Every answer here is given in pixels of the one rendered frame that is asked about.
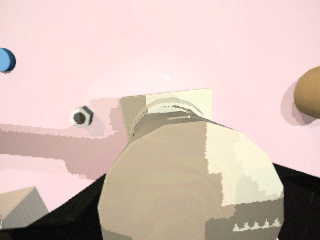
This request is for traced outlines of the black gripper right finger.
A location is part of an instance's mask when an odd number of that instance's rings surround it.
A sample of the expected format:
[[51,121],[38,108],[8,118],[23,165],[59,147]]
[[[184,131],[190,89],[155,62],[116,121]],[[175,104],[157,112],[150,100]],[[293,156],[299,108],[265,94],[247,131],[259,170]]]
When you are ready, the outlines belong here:
[[284,187],[279,240],[320,240],[320,178],[273,163]]

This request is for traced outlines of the dark grey cylinder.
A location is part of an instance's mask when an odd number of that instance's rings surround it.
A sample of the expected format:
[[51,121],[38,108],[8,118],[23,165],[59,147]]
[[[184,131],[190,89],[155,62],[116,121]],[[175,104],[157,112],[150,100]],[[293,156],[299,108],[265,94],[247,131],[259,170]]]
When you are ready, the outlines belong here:
[[284,187],[242,132],[184,111],[144,122],[107,171],[103,240],[277,240]]

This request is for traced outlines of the blue cylinder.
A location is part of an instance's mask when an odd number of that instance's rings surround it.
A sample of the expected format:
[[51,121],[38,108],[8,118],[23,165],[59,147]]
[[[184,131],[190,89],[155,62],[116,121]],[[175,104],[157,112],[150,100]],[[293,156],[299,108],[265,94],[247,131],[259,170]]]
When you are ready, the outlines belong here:
[[0,72],[11,71],[16,65],[16,58],[9,49],[0,48]]

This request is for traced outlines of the white hex nut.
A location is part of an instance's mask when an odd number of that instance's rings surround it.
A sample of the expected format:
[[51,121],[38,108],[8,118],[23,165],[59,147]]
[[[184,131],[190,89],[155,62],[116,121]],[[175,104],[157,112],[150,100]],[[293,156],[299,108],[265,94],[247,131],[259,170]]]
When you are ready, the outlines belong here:
[[80,106],[71,110],[70,122],[77,128],[86,127],[92,123],[93,112],[87,106]]

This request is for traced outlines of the tan cylinder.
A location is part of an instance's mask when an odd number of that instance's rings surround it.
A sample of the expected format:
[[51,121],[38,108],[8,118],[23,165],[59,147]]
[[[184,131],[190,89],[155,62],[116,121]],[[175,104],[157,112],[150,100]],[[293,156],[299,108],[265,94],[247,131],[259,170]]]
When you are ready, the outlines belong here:
[[293,95],[300,112],[320,119],[320,65],[300,77]]

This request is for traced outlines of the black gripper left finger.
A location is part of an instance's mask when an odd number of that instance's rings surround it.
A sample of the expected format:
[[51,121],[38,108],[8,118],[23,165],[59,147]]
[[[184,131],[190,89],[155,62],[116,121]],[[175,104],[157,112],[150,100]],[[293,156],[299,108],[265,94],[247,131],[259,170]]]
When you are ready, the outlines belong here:
[[0,240],[103,240],[98,205],[105,176],[34,223],[0,229]]

